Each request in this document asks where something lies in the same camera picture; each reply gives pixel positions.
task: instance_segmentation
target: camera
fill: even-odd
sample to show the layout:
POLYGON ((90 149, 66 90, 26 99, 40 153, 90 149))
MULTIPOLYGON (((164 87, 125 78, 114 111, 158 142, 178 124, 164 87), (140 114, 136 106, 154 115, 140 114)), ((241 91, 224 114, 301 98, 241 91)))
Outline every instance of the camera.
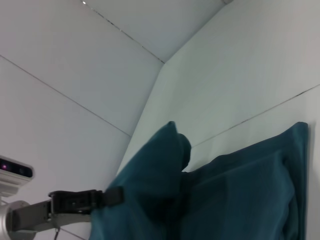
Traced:
POLYGON ((34 175, 32 166, 0 155, 0 196, 17 194, 19 188, 30 182, 34 175))

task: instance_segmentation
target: cable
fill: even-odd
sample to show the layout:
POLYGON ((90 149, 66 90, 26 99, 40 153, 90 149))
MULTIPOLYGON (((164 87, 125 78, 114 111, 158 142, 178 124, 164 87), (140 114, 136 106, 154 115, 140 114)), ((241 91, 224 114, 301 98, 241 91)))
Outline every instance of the cable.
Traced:
POLYGON ((58 239, 59 232, 60 232, 60 227, 58 227, 58 228, 55 229, 54 240, 57 240, 57 239, 58 239))

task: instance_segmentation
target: teal cloth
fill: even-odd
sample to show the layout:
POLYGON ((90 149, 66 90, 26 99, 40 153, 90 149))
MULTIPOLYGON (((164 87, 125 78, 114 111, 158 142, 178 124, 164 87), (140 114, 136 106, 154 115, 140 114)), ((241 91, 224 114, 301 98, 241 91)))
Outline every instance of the teal cloth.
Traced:
POLYGON ((304 240, 308 125, 193 171, 191 146, 162 127, 109 186, 125 202, 95 210, 90 240, 304 240))

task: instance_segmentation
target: white ceiling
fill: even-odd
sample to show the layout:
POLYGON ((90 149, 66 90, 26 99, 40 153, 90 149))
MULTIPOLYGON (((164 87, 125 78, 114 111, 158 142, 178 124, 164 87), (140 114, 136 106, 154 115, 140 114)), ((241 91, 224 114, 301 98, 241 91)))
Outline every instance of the white ceiling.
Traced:
POLYGON ((87 0, 166 62, 225 4, 222 0, 87 0))

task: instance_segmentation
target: cloth fold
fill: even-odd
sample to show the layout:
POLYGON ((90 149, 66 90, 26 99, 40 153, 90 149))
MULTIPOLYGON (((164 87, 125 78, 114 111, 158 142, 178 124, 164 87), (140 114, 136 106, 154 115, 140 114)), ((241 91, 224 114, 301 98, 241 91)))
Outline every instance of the cloth fold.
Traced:
POLYGON ((182 172, 191 145, 162 127, 109 186, 125 203, 95 210, 90 240, 304 240, 308 125, 182 172))

